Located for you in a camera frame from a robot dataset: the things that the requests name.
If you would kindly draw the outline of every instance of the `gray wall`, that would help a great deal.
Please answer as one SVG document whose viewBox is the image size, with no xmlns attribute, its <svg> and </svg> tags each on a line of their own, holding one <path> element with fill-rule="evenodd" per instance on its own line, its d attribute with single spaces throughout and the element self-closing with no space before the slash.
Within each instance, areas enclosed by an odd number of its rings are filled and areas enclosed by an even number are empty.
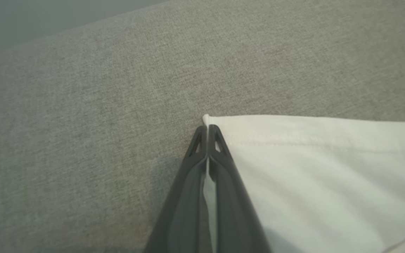
<svg viewBox="0 0 405 253">
<path fill-rule="evenodd" d="M 0 0 L 0 50 L 166 0 Z"/>
</svg>

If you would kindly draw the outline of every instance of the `white cloth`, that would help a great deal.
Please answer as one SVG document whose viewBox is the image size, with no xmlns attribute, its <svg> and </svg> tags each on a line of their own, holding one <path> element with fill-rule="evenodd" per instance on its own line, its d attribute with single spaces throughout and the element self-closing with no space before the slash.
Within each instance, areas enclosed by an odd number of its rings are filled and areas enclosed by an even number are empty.
<svg viewBox="0 0 405 253">
<path fill-rule="evenodd" d="M 405 122 L 203 120 L 220 128 L 274 252 L 381 253 L 405 240 Z"/>
</svg>

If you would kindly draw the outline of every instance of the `textured fabric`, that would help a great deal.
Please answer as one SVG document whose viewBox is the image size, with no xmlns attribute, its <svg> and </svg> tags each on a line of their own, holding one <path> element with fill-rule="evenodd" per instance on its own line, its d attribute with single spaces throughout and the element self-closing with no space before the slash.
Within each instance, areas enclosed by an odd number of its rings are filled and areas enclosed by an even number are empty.
<svg viewBox="0 0 405 253">
<path fill-rule="evenodd" d="M 172 0 L 0 52 L 0 252 L 139 252 L 204 113 L 405 121 L 405 1 Z"/>
<path fill-rule="evenodd" d="M 273 252 L 405 244 L 405 122 L 205 115 L 204 123 L 220 128 Z M 213 195 L 204 193 L 210 220 Z"/>
</svg>

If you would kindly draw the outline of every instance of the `stitching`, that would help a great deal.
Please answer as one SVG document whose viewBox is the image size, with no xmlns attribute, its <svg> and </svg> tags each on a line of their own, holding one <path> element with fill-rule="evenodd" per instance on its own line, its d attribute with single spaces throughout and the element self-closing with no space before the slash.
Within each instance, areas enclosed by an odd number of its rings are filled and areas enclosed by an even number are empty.
<svg viewBox="0 0 405 253">
<path fill-rule="evenodd" d="M 283 136 L 283 135 L 260 135 L 260 134 L 247 134 L 247 135 L 239 135 L 239 134 L 226 134 L 225 136 L 232 136 L 232 137 L 241 137 L 241 138 L 251 138 L 251 137 L 278 137 L 280 139 L 287 139 L 287 140 L 298 140 L 298 141 L 320 141 L 320 142 L 339 142 L 345 144 L 355 144 L 353 141 L 348 139 L 338 139 L 338 138 L 320 138 L 320 137 L 307 137 L 307 136 Z"/>
<path fill-rule="evenodd" d="M 311 143 L 257 143 L 257 142 L 227 142 L 228 145 L 254 145 L 254 146 L 305 146 L 305 147 L 314 147 L 322 149 L 334 149 L 339 151 L 356 151 L 356 152 L 370 152 L 370 153 L 402 153 L 405 152 L 405 149 L 363 149 L 357 147 L 336 147 L 332 145 L 320 145 L 320 144 L 311 144 Z"/>
</svg>

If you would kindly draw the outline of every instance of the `gray fabric upholstery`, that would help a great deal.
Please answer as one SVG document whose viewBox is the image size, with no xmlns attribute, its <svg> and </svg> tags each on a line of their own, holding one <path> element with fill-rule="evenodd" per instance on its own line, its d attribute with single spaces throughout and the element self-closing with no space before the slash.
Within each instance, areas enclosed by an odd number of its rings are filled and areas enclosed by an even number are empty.
<svg viewBox="0 0 405 253">
<path fill-rule="evenodd" d="M 205 113 L 405 121 L 405 1 L 172 0 L 0 52 L 0 252 L 141 252 Z"/>
</svg>

